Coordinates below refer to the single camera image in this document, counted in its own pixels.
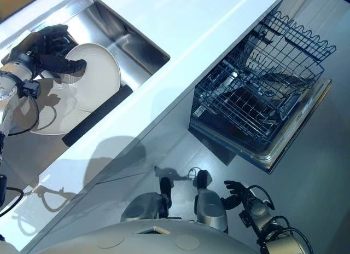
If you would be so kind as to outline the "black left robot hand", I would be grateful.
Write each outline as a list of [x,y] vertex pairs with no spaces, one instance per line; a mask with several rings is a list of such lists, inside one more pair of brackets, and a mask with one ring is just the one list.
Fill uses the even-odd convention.
[[59,55],[69,46],[69,41],[65,40],[67,30],[67,25],[58,24],[31,32],[11,49],[1,63],[18,62],[32,72],[32,77],[42,71],[82,76],[86,69],[85,60],[67,60]]

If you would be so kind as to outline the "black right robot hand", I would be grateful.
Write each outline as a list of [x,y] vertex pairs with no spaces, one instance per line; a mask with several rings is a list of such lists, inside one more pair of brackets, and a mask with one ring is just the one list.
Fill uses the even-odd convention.
[[221,198],[225,210],[232,210],[242,204],[246,206],[247,199],[247,187],[240,182],[236,181],[224,181],[226,188],[230,192],[230,196],[227,198]]

